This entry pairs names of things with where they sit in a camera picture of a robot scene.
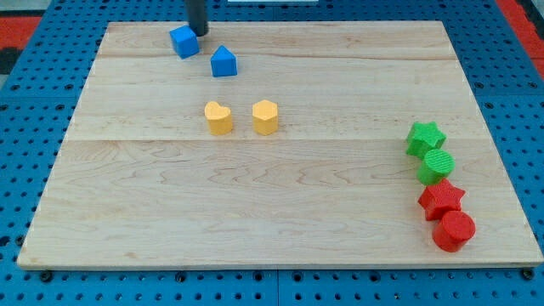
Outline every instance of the yellow block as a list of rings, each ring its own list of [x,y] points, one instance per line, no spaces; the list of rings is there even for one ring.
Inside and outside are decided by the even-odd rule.
[[[270,135],[278,130],[278,105],[262,100],[253,105],[253,129],[261,135]]]
[[[223,135],[232,131],[230,108],[221,106],[215,101],[210,101],[204,108],[204,115],[211,135]]]

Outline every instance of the green block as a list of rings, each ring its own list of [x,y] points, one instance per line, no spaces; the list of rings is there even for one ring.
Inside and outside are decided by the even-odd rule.
[[[440,149],[445,142],[445,134],[440,132],[436,122],[415,122],[406,137],[406,154],[423,159],[430,150]]]
[[[450,175],[455,166],[456,162],[450,153],[440,149],[430,150],[417,170],[417,179],[426,186],[438,184]]]

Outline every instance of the blue pentagon block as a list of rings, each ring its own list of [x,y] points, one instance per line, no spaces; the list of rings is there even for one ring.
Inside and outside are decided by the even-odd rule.
[[[171,30],[170,37],[172,38],[173,49],[180,58],[186,59],[191,55],[199,53],[200,49],[198,48],[196,34],[188,25]]]
[[[213,54],[211,62],[214,77],[235,76],[238,74],[236,57],[225,46],[219,46]]]

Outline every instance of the wood grain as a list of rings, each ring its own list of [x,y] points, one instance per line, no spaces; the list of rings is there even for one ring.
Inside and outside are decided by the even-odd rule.
[[[543,258],[439,22],[212,23],[180,60],[179,23],[112,23],[18,258],[24,269],[518,267]],[[239,75],[211,77],[219,44]],[[280,129],[252,130],[278,103]],[[230,107],[214,137],[203,109]],[[414,121],[449,136],[476,236],[433,243]]]

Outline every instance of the toy block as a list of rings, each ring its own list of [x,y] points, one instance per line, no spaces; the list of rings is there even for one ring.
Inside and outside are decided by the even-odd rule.
[[[236,68],[236,57],[225,46],[219,46],[210,59],[212,63],[212,74],[214,77],[235,76],[238,74]]]
[[[186,59],[191,55],[195,55],[200,52],[198,41],[196,40],[196,34],[189,28],[188,25],[171,30],[170,38],[172,39],[174,51],[176,51],[176,53],[182,59]]]
[[[427,186],[418,202],[425,209],[427,221],[439,220],[449,211],[460,211],[464,195],[465,190],[452,185],[447,178],[442,178],[440,183]]]
[[[230,108],[210,101],[204,108],[207,126],[211,135],[223,135],[232,131],[232,115]]]
[[[253,105],[253,129],[261,135],[270,135],[278,130],[278,105],[262,100]]]
[[[441,149],[430,150],[417,170],[417,179],[426,186],[438,184],[441,179],[450,175],[455,166],[450,153]]]
[[[439,131],[436,122],[415,122],[406,138],[408,143],[406,154],[422,160],[430,150],[440,149],[445,139],[445,134]]]
[[[444,214],[433,230],[434,243],[444,251],[457,252],[476,233],[472,218],[464,212],[451,211]]]

